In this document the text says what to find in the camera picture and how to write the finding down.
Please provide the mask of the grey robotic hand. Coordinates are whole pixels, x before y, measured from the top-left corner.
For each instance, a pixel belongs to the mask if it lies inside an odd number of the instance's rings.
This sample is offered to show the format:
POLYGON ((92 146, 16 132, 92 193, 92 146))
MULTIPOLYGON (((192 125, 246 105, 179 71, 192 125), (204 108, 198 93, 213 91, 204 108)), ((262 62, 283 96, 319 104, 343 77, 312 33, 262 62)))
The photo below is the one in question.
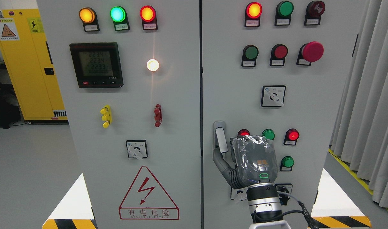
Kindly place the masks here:
POLYGON ((233 149, 236 168, 223 159, 220 149, 213 150, 213 161, 232 188, 273 183, 277 179, 279 169, 272 140, 264 136, 245 135, 233 139, 233 149))

